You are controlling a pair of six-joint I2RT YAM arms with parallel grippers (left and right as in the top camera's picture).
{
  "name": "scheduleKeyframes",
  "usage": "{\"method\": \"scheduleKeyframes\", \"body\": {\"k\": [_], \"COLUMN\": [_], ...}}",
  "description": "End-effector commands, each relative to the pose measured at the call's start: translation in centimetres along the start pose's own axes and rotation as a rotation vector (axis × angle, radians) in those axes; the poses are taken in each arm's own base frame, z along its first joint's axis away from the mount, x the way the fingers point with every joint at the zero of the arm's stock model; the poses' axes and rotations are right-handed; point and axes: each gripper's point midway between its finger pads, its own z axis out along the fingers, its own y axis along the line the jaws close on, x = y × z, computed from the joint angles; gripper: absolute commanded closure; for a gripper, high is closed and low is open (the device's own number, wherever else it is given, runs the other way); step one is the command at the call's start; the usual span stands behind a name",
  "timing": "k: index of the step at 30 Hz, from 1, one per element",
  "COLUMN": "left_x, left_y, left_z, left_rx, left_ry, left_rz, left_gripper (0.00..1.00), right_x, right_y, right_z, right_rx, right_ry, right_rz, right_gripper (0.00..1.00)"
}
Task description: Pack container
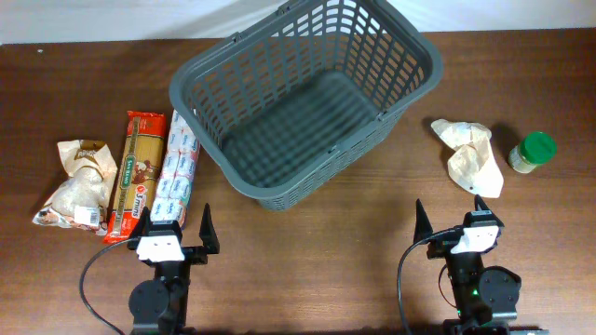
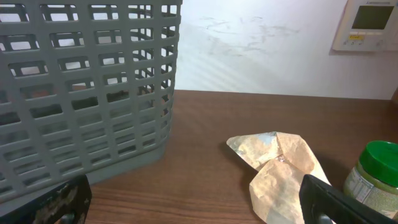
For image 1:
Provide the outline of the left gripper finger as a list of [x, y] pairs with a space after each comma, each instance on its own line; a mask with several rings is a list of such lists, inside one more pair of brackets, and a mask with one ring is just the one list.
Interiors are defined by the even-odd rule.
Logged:
[[208, 203], [205, 204], [203, 209], [199, 228], [199, 238], [201, 239], [203, 243], [202, 247], [207, 254], [220, 253], [220, 242], [213, 226], [210, 205]]
[[150, 214], [151, 210], [148, 207], [144, 207], [141, 217], [129, 235], [129, 241], [127, 243], [128, 250], [135, 250], [138, 247], [140, 239], [143, 236], [144, 228], [151, 221]]

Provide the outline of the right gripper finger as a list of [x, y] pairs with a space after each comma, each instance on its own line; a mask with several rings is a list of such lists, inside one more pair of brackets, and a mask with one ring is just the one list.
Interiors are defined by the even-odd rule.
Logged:
[[433, 235], [433, 228], [420, 199], [415, 202], [415, 226], [413, 243], [427, 241]]
[[504, 223], [489, 209], [484, 200], [478, 194], [474, 196], [474, 208], [477, 211], [484, 211], [484, 216], [486, 216], [489, 221], [494, 221], [497, 226], [504, 226]]

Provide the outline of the beige paper bag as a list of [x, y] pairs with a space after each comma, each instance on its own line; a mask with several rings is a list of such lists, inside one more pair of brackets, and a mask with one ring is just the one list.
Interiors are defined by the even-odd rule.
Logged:
[[479, 123], [437, 119], [432, 130], [454, 153], [447, 160], [449, 177], [465, 191], [481, 197], [498, 198], [504, 177], [494, 158], [492, 132]]

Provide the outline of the red spaghetti packet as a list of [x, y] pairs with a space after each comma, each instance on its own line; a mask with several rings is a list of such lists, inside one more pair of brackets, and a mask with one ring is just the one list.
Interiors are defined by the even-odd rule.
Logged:
[[143, 210], [152, 207], [163, 163], [166, 116], [128, 111], [128, 117], [115, 199], [103, 238], [108, 245], [129, 238]]

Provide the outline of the green lid glass jar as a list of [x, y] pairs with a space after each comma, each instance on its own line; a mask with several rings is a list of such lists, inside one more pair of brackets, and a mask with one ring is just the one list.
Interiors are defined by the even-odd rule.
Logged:
[[558, 152], [555, 140], [545, 132], [532, 132], [508, 154], [509, 165], [521, 174], [528, 174], [545, 165]]

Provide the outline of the tissue multipack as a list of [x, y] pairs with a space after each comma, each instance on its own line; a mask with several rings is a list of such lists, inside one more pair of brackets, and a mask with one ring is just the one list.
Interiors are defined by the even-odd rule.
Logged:
[[193, 130], [174, 110], [150, 214], [152, 221], [176, 221], [184, 229], [199, 151], [200, 143]]

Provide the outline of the grey plastic shopping basket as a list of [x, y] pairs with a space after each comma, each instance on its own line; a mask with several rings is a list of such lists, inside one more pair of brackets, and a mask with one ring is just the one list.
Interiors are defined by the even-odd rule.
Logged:
[[298, 0], [182, 65], [169, 99], [228, 182], [286, 210], [382, 142], [443, 76], [384, 0]]

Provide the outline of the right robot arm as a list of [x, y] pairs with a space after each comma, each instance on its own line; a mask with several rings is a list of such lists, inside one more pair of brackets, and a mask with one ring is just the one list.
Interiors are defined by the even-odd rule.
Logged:
[[435, 232], [420, 200], [416, 201], [413, 244], [427, 246], [427, 257], [445, 260], [454, 295], [456, 319], [441, 325], [444, 334], [548, 334], [538, 327], [512, 327], [518, 317], [522, 279], [502, 266], [485, 266], [482, 256], [497, 247], [504, 223], [480, 196], [463, 222]]

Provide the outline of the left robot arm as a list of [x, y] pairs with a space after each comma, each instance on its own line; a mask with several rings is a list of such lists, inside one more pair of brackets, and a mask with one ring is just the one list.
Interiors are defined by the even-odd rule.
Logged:
[[200, 246], [182, 245], [181, 225], [173, 221], [152, 221], [145, 208], [130, 234], [128, 249], [152, 267], [154, 277], [138, 284], [129, 296], [133, 316], [133, 334], [196, 334], [186, 325], [187, 304], [194, 265], [208, 263], [209, 255], [220, 252], [220, 243], [213, 228], [210, 206], [203, 209], [199, 237]]

